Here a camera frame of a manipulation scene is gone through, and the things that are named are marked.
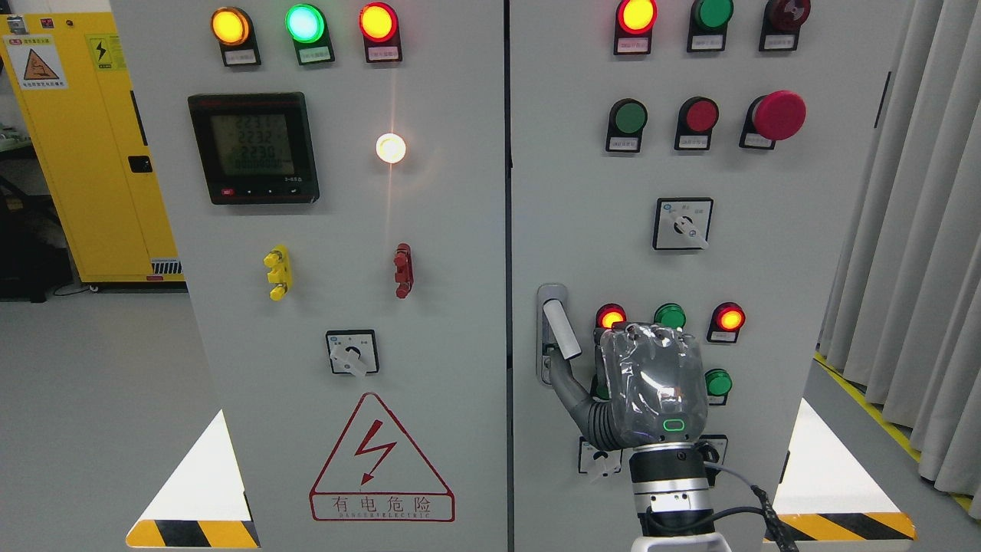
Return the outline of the silver robotic hand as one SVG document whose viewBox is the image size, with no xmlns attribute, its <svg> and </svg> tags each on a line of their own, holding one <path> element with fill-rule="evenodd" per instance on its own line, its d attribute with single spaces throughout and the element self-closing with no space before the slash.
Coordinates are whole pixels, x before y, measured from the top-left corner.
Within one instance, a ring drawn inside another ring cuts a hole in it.
<svg viewBox="0 0 981 552">
<path fill-rule="evenodd" d="M 656 323 L 627 323 L 599 339 L 607 401 L 573 377 L 558 346 L 547 348 L 551 386 L 588 443 L 603 451 L 694 443 L 707 426 L 707 382 L 693 337 Z"/>
</svg>

